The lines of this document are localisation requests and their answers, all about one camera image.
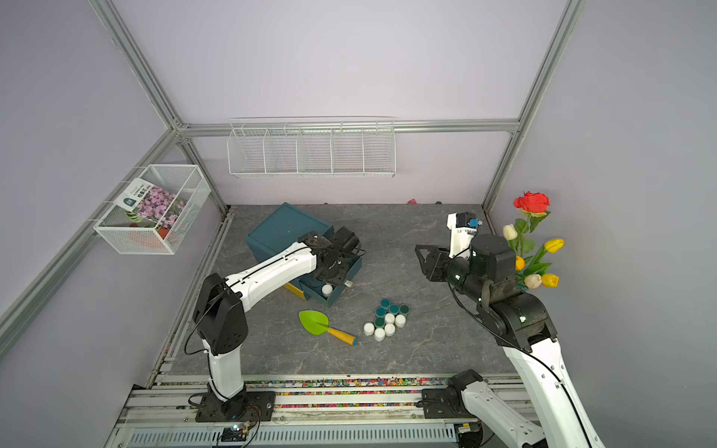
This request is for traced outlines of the teal drawer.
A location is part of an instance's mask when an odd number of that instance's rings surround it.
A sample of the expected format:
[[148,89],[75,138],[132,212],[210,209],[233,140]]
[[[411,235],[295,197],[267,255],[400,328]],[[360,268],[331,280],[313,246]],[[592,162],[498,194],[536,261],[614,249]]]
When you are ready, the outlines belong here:
[[[317,302],[325,308],[330,308],[338,301],[345,290],[349,289],[350,285],[353,284],[356,275],[362,267],[362,257],[353,257],[350,261],[344,263],[344,266],[347,267],[343,271],[344,276],[339,277],[335,281],[329,282],[327,280],[319,280],[317,278],[313,278],[310,274],[306,274],[305,276],[301,276],[298,279],[293,280],[291,284],[295,285],[295,287],[298,287],[304,292],[308,302]],[[325,297],[321,291],[321,288],[325,284],[333,286],[332,294],[329,297]]]

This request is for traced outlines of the teal drawer cabinet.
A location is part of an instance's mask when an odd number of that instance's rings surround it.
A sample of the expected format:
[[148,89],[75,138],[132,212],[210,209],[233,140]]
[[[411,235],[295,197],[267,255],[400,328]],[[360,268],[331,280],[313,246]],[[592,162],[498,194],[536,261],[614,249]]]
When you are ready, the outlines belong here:
[[333,233],[334,227],[296,206],[284,203],[245,239],[257,262],[266,261],[296,243],[310,231],[322,235]]

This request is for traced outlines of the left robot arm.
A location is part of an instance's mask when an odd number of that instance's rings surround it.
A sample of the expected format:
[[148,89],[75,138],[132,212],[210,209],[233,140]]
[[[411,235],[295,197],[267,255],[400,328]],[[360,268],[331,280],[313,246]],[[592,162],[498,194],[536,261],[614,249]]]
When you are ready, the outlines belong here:
[[327,237],[310,231],[273,257],[237,274],[209,274],[192,314],[192,333],[207,356],[207,393],[197,409],[198,422],[269,421],[276,396],[250,392],[241,368],[241,347],[248,337],[246,314],[262,299],[307,274],[323,285],[343,287],[360,259],[360,240],[346,227]]

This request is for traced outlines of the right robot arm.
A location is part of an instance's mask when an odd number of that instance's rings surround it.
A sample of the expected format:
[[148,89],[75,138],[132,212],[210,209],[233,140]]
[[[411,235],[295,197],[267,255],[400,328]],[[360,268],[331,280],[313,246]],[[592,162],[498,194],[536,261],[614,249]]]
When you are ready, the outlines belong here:
[[517,285],[516,255],[508,242],[478,234],[456,255],[432,245],[418,245],[415,252],[427,280],[445,283],[454,298],[465,296],[475,303],[469,316],[511,360],[538,421],[519,414],[473,370],[451,380],[457,404],[509,447],[601,447],[603,441],[569,378],[546,307]]

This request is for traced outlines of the yellow bottom drawer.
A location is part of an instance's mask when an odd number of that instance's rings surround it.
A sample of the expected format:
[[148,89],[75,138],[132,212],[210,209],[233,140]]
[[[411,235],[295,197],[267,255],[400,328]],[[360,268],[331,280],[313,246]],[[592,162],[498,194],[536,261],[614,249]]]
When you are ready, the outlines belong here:
[[287,284],[285,285],[285,288],[286,288],[289,292],[291,292],[292,294],[294,294],[294,295],[296,295],[297,297],[299,297],[300,299],[302,299],[302,300],[304,300],[304,301],[306,300],[306,297],[305,297],[305,295],[304,295],[304,292],[303,292],[301,289],[299,289],[298,287],[295,287],[295,285],[292,285],[291,283],[287,283]]

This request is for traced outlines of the green toy shovel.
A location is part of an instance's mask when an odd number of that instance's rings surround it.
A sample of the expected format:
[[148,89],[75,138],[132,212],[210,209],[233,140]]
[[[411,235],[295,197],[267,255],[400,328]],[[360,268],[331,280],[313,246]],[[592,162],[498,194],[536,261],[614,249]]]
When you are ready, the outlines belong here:
[[304,310],[299,313],[299,319],[304,329],[312,335],[319,336],[328,333],[348,345],[355,346],[357,344],[355,336],[332,328],[328,317],[319,311]]

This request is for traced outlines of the glass vase with flowers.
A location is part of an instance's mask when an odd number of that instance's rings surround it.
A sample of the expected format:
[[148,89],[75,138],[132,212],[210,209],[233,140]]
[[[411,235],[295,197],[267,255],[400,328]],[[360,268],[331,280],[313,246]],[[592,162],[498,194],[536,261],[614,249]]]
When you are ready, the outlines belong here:
[[541,192],[524,192],[513,200],[513,206],[521,213],[513,224],[502,229],[503,238],[515,252],[516,283],[523,290],[540,287],[555,289],[560,277],[551,272],[553,263],[544,261],[548,255],[555,255],[565,246],[561,238],[551,239],[541,245],[534,240],[538,227],[550,216],[550,199]]

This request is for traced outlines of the colourful pebble tray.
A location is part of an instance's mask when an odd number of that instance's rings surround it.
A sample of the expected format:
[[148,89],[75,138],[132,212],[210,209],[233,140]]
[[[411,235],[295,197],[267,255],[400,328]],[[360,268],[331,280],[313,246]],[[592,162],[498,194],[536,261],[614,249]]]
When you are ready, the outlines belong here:
[[435,376],[347,377],[256,380],[251,392],[272,392],[278,409],[412,407],[425,389],[444,388],[448,379]]

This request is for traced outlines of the purple flower seed packet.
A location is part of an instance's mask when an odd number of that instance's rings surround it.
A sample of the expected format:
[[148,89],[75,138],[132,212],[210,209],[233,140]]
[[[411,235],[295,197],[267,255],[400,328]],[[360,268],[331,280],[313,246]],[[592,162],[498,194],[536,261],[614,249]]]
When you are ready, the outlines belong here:
[[134,223],[171,230],[179,221],[187,201],[138,177],[129,183],[113,203]]

